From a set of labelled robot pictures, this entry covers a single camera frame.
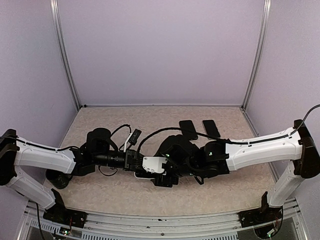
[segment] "vertical metal post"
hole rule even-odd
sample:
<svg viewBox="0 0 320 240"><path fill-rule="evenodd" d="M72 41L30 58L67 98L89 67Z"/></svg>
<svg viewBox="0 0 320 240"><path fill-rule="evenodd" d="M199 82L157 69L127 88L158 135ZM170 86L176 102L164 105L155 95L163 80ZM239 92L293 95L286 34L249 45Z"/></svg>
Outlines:
<svg viewBox="0 0 320 240"><path fill-rule="evenodd" d="M250 80L249 85L246 89L245 97L242 103L242 109L246 111L250 97L252 95L252 91L254 88L254 84L256 81L259 64L262 56L263 46L266 38L267 33L267 26L268 26L268 20L269 20L269 13L271 8L271 0L264 0L264 8L263 8L263 14L262 14L262 20L261 20L261 26L260 26L260 33L259 33L259 39L258 39L258 45L255 52L253 67L250 74Z"/></svg>
<svg viewBox="0 0 320 240"><path fill-rule="evenodd" d="M71 69L68 61L68 56L66 52L65 42L64 42L64 36L62 32L61 22L60 22L60 16L59 16L59 8L58 8L58 0L50 0L51 3L51 11L53 16L53 22L55 26L56 36L58 39L58 44L60 48L61 58L66 74L66 78L68 81L68 85L72 94L72 99L75 105L75 108L77 111L81 108L81 103L79 99L79 95L75 86L75 82L73 80Z"/></svg>

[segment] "beige table surface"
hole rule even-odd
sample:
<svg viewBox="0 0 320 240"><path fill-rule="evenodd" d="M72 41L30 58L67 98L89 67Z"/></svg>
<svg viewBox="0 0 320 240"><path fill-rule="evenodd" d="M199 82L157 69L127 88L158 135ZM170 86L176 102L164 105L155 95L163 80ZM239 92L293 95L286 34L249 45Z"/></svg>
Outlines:
<svg viewBox="0 0 320 240"><path fill-rule="evenodd" d="M87 107L76 116L62 147L81 146L87 132L104 127L110 131L122 124L132 130L140 129L141 141L146 135L165 127L178 127L180 120L192 120L198 132L205 133L202 120L213 119L222 138L245 139L253 135L237 107L198 106L139 106ZM153 156L160 143L179 131L167 131L150 138L141 149ZM128 129L118 131L112 139L120 146L128 136ZM199 137L192 141L202 147L209 140ZM105 173L111 173L102 167ZM137 179L133 172L119 170L112 177L96 172L73 177L69 185L58 190L67 207L101 213L140 216L181 216L223 213L257 207L262 194L273 186L274 180L266 164L249 166L226 175L205 179L199 185L193 177L180 178L172 188L156 187L149 180Z"/></svg>

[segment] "white plastic part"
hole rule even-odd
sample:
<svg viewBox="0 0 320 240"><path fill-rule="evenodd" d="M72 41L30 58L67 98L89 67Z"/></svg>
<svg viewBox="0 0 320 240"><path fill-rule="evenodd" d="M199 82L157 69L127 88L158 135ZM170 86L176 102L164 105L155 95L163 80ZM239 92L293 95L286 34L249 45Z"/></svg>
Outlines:
<svg viewBox="0 0 320 240"><path fill-rule="evenodd" d="M17 141L16 145L19 147L19 151L16 153L14 162L14 165L16 166L33 166L43 169L52 169L65 174L71 174L76 165L76 162L74 161L75 156L69 149L64 151L52 151L26 145L19 141Z"/></svg>
<svg viewBox="0 0 320 240"><path fill-rule="evenodd" d="M263 139L280 137L291 133L292 127L285 131L243 140L231 140L233 142L250 143ZM225 152L229 154L226 160L230 171L235 171L250 165L262 164L280 160L298 160L302 155L302 145L299 145L300 135L298 132L277 140L254 143L251 145L226 144Z"/></svg>
<svg viewBox="0 0 320 240"><path fill-rule="evenodd" d="M162 164L166 164L167 161L165 157L145 156L142 160L142 167L146 172L163 174L165 170L162 168Z"/></svg>
<svg viewBox="0 0 320 240"><path fill-rule="evenodd" d="M123 146L123 152L124 152L124 153L127 151L127 144L128 144L129 139L131 138L132 134L133 134L133 133L130 132L128 138L127 138L127 139L125 140L125 142L124 142L124 146Z"/></svg>
<svg viewBox="0 0 320 240"><path fill-rule="evenodd" d="M15 172L17 176L10 180L6 185L7 187L38 203L44 209L49 209L55 205L55 195L49 188L34 180L19 166L15 166Z"/></svg>
<svg viewBox="0 0 320 240"><path fill-rule="evenodd" d="M300 175L295 175L294 170L294 163L290 161L274 187L268 191L267 201L271 208L280 208L283 206L287 198L289 198L305 180Z"/></svg>

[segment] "phone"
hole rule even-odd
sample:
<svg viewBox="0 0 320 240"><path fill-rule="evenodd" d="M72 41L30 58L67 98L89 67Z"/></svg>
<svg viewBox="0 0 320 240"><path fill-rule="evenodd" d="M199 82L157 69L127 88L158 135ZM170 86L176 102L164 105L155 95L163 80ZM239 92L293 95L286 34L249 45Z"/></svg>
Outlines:
<svg viewBox="0 0 320 240"><path fill-rule="evenodd" d="M198 139L198 135L196 134L195 126L191 120L179 121L179 126L181 129L191 131L191 132L183 131L183 130L181 131L182 135L185 136L188 140L197 140Z"/></svg>
<svg viewBox="0 0 320 240"><path fill-rule="evenodd" d="M210 135L212 137L220 138L220 133L218 131L218 128L216 126L215 121L213 120L203 120L202 125L204 127L205 133L207 135Z"/></svg>

